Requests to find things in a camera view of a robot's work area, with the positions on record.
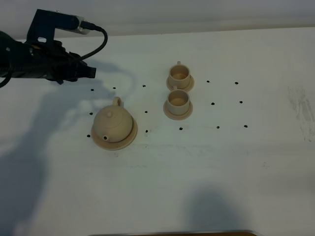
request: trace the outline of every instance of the teapot lid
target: teapot lid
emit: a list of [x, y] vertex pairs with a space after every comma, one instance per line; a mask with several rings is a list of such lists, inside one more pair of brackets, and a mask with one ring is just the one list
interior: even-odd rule
[[104, 128], [110, 129], [118, 126], [124, 118], [123, 108], [120, 106], [104, 107], [96, 115], [94, 123], [101, 123]]

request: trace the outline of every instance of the white wall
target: white wall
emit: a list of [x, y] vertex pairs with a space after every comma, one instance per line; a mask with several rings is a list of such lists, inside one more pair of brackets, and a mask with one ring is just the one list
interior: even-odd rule
[[15, 38], [25, 38], [37, 8], [83, 16], [110, 35], [315, 26], [314, 0], [0, 1], [0, 30]]

